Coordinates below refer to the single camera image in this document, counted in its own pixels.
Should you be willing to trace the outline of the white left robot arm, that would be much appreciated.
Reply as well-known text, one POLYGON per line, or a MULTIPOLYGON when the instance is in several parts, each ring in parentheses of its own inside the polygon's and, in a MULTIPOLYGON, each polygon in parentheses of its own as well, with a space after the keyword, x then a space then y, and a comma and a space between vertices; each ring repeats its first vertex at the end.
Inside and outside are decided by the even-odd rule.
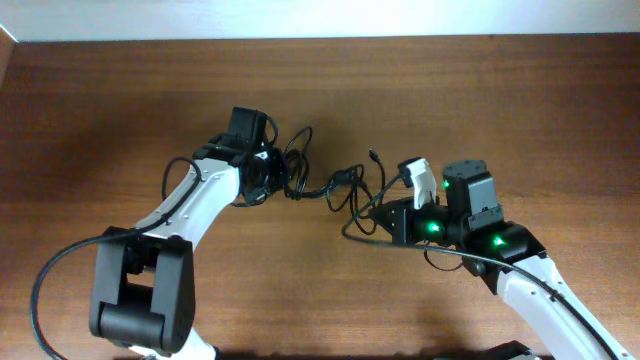
POLYGON ((287 175, 273 119, 235 107, 226 132, 187 158, 189 170, 131 229, 110 227, 97 248, 90 302, 92 335, 146 359, 216 359, 194 328, 194 252, 238 197, 247 206, 279 191, 287 175))

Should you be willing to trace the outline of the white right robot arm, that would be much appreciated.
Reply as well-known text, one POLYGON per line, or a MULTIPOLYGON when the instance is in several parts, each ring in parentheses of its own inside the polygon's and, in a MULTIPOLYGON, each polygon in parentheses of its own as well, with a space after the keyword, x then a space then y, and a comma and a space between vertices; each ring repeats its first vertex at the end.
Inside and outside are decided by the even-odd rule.
POLYGON ((425 159, 399 170, 412 196, 368 213, 391 235, 392 246, 460 257, 462 267, 511 307, 556 359, 631 358, 574 294, 545 246, 525 226, 506 220, 484 161, 443 168, 444 202, 425 159))

